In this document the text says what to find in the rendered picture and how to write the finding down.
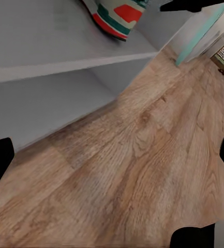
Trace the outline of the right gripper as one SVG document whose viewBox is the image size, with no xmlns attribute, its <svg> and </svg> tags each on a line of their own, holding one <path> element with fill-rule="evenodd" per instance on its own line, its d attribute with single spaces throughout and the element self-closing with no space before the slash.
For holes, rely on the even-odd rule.
<svg viewBox="0 0 224 248">
<path fill-rule="evenodd" d="M 137 2 L 144 0 L 137 0 Z M 174 0 L 160 7 L 160 11 L 179 11 L 189 10 L 193 13 L 200 12 L 202 8 L 219 3 L 224 3 L 224 0 Z"/>
</svg>

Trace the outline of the gym shoe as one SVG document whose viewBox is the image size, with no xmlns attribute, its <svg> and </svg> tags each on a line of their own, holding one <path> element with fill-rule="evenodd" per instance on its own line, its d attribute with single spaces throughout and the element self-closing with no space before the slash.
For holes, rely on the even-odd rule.
<svg viewBox="0 0 224 248">
<path fill-rule="evenodd" d="M 129 32 L 139 21 L 148 0 L 82 0 L 92 19 L 103 33 L 126 41 Z"/>
</svg>

